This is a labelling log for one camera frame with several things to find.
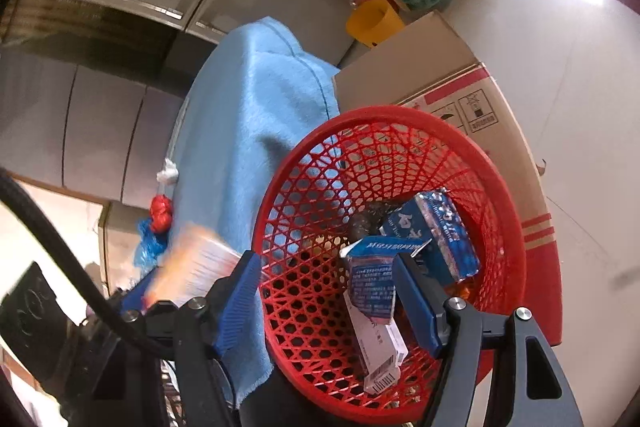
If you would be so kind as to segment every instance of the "blue gripper pad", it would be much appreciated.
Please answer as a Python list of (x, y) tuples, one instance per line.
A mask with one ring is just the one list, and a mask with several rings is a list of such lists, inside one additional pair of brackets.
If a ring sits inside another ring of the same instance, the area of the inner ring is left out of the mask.
[(244, 252), (229, 277), (218, 279), (207, 294), (216, 333), (213, 348), (222, 357), (238, 343), (260, 282), (260, 256)]
[(395, 257), (392, 278), (418, 345), (437, 359), (449, 340), (443, 306), (446, 293), (435, 279), (425, 277), (407, 254)]

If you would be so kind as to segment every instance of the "blue cloth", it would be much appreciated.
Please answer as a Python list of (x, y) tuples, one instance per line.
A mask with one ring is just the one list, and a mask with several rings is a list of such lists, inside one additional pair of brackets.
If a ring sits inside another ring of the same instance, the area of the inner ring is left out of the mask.
[[(223, 39), (191, 87), (175, 142), (172, 160), (180, 175), (170, 242), (186, 223), (196, 223), (240, 253), (251, 248), (276, 169), (303, 137), (338, 115), (337, 72), (268, 17)], [(273, 365), (258, 295), (239, 344), (223, 362), (238, 404), (269, 378)]]

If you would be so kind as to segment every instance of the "white tile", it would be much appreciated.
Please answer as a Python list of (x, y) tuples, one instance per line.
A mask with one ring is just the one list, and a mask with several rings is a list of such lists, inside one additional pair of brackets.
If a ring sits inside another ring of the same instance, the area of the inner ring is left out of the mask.
[(537, 156), (545, 193), (616, 261), (637, 257), (640, 17), (585, 12)]
[(482, 60), (535, 144), (558, 92), (585, 4), (454, 0), (446, 19)]
[(640, 385), (640, 260), (617, 259), (551, 201), (562, 272), (562, 344), (554, 348), (585, 427), (613, 425)]

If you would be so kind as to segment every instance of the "barcode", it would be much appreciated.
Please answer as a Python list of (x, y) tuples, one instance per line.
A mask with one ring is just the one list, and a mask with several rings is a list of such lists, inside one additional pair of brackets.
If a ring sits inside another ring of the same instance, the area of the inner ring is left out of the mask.
[(394, 355), (391, 355), (379, 368), (371, 373), (371, 380), (375, 380), (379, 375), (382, 375), (392, 363), (394, 363)]
[(394, 383), (394, 377), (391, 375), (391, 373), (388, 373), (387, 375), (385, 375), (383, 378), (381, 378), (380, 380), (378, 380), (375, 384), (373, 384), (371, 386), (371, 388), (373, 389), (373, 391), (375, 391), (375, 393), (379, 394), (382, 393), (387, 387), (389, 387), (391, 384)]

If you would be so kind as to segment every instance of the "blue box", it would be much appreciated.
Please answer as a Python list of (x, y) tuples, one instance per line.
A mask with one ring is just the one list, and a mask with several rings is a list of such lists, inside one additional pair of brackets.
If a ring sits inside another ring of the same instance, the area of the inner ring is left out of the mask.
[(391, 277), (394, 257), (423, 247), (420, 239), (370, 235), (340, 250), (349, 271), (349, 297), (376, 324), (391, 324), (396, 289)]
[(421, 252), (421, 261), (443, 286), (465, 280), (480, 269), (460, 214), (443, 188), (416, 194), (386, 217), (380, 232), (399, 239), (433, 239)]

